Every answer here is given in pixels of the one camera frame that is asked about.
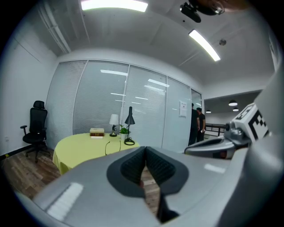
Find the man in black shirt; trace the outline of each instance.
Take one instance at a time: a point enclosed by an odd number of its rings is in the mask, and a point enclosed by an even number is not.
[[[191,103],[191,126],[188,145],[195,143],[197,132],[199,131],[199,118],[197,111],[193,109],[194,104]]]
[[[199,116],[199,122],[200,122],[200,130],[198,130],[197,133],[197,142],[203,141],[204,140],[204,133],[205,133],[205,115],[202,113],[201,108],[196,108],[196,111]]]

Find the table lamp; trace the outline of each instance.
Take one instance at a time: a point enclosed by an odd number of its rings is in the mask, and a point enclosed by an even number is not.
[[[124,140],[124,144],[126,144],[126,145],[134,145],[135,142],[129,137],[129,126],[135,124],[135,121],[134,121],[134,119],[132,117],[132,106],[129,107],[129,114],[128,114],[127,119],[125,120],[125,124],[128,125],[127,126],[128,132],[127,132],[127,138]]]
[[[112,126],[112,132],[110,134],[110,137],[116,137],[117,134],[114,133],[114,131],[116,131],[115,125],[118,125],[119,121],[118,121],[118,115],[117,114],[112,114],[110,117],[110,125]]]

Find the lamp cord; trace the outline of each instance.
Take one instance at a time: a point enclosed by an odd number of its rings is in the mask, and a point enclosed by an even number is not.
[[[110,143],[110,141],[106,144],[106,147],[105,147],[105,156],[107,155],[107,145]]]
[[[107,155],[107,145],[110,143],[110,141],[106,144],[105,147],[105,156]],[[119,151],[121,150],[121,140],[119,140]]]

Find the round table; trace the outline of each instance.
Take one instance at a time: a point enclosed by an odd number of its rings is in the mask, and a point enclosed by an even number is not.
[[[64,174],[84,161],[105,156],[105,147],[107,155],[118,152],[120,142],[121,151],[139,146],[137,142],[134,145],[125,145],[119,135],[110,137],[109,134],[105,134],[103,139],[93,139],[89,133],[69,136],[57,144],[53,163],[58,167],[60,174]]]

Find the black office chair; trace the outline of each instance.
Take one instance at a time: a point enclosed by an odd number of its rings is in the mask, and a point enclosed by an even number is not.
[[[24,129],[23,141],[34,145],[34,149],[26,152],[26,157],[28,153],[35,151],[35,162],[37,162],[37,154],[39,151],[48,153],[49,151],[40,150],[40,145],[45,145],[43,142],[46,139],[46,128],[44,127],[45,119],[47,116],[47,110],[44,109],[43,101],[35,101],[34,108],[31,108],[30,111],[31,120],[30,120],[30,133],[26,133],[26,125],[21,126],[21,129]]]

